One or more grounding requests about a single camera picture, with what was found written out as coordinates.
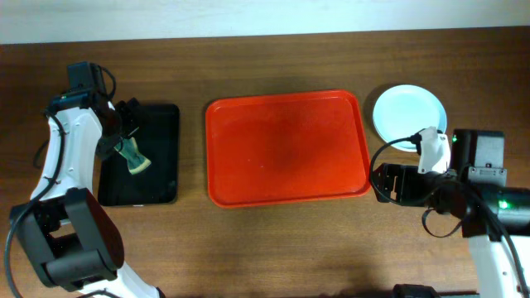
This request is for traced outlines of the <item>green stained sponge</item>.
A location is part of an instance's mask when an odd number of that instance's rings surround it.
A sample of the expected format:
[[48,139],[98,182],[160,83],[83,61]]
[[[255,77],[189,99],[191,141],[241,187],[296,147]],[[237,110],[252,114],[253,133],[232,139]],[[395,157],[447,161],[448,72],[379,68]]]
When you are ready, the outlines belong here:
[[131,175],[137,175],[151,165],[151,161],[139,151],[134,137],[122,138],[114,149],[126,160]]

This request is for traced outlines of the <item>light blue plate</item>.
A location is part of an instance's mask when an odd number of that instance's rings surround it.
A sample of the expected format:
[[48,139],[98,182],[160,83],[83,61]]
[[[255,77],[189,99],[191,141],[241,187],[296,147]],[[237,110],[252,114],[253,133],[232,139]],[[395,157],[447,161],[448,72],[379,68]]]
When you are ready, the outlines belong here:
[[378,135],[390,142],[434,127],[435,147],[445,141],[447,116],[441,101],[429,90],[412,84],[400,84],[384,91],[372,111]]

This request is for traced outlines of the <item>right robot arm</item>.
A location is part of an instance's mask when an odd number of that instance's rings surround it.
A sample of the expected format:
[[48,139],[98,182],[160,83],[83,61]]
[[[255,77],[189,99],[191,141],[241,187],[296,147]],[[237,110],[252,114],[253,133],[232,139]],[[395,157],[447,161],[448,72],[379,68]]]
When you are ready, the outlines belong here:
[[469,242],[483,297],[527,297],[529,191],[473,179],[479,170],[468,161],[442,172],[383,163],[371,167],[369,182],[380,202],[458,218],[455,229]]

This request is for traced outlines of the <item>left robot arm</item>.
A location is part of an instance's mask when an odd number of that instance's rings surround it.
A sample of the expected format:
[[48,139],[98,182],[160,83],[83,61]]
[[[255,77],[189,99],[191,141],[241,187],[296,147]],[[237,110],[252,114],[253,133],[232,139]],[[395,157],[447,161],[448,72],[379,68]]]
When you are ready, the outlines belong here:
[[161,297],[124,260],[121,235],[92,191],[96,146],[121,127],[105,95],[61,95],[44,114],[50,139],[41,179],[28,203],[12,208],[4,248],[7,284],[17,240],[41,283],[83,297]]

